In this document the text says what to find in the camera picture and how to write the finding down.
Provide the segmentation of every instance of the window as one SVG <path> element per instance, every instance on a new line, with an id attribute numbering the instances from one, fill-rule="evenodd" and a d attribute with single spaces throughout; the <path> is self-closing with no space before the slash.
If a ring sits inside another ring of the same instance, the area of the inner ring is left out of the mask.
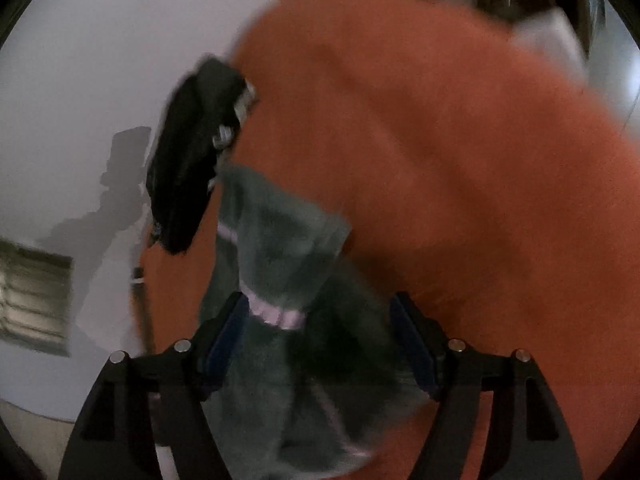
<path id="1" fill-rule="evenodd" d="M 71 264 L 0 240 L 0 338 L 66 354 Z"/>

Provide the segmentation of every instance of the black fabric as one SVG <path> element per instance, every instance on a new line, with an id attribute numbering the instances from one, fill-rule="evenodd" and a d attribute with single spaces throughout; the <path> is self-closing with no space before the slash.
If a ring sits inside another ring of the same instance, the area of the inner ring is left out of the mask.
<path id="1" fill-rule="evenodd" d="M 155 233 L 171 254 L 187 250 L 198 230 L 220 154 L 213 139 L 220 126 L 238 133 L 234 105 L 246 89 L 239 72 L 209 58 L 174 92 L 146 176 Z"/>

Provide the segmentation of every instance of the orange towel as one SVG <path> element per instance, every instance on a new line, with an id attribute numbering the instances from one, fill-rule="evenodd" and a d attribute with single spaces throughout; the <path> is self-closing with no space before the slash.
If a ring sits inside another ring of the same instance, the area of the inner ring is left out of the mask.
<path id="1" fill-rule="evenodd" d="M 236 66 L 261 101 L 234 161 L 343 215 L 380 294 L 480 351 L 529 349 L 597 478 L 640 414 L 640 162 L 599 102 L 433 0 L 281 0 Z M 216 207 L 187 254 L 143 256 L 158 349 L 196 327 Z M 350 476 L 404 480 L 435 409 Z"/>

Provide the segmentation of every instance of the fabric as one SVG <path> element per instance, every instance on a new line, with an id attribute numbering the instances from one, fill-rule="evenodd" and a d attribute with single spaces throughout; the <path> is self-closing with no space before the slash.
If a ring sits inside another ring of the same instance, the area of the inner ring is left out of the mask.
<path id="1" fill-rule="evenodd" d="M 146 175 L 152 235 L 171 254 L 186 251 L 209 203 L 216 161 L 254 100 L 238 71 L 210 57 L 174 92 Z"/>
<path id="2" fill-rule="evenodd" d="M 639 157 L 509 38 L 436 0 L 281 0 L 238 46 L 261 101 L 233 160 L 348 221 L 344 253 L 380 296 L 407 290 L 480 351 L 532 352 L 594 480 L 640 413 Z M 159 349 L 196 327 L 219 199 L 184 256 L 144 256 Z M 436 408 L 348 478 L 407 478 Z"/>
<path id="3" fill-rule="evenodd" d="M 391 337 L 386 302 L 339 256 L 349 226 L 249 168 L 222 165 L 217 185 L 200 321 L 236 290 L 252 313 L 224 386 L 204 404 L 231 476 L 327 478 L 362 466 L 382 430 L 427 397 Z"/>

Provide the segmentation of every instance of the floor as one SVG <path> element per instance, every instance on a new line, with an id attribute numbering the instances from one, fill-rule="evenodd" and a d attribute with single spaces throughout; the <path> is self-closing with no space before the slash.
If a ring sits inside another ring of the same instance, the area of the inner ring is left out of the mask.
<path id="1" fill-rule="evenodd" d="M 0 416 L 5 426 L 47 479 L 58 478 L 62 455 L 73 424 L 25 412 L 0 401 Z"/>

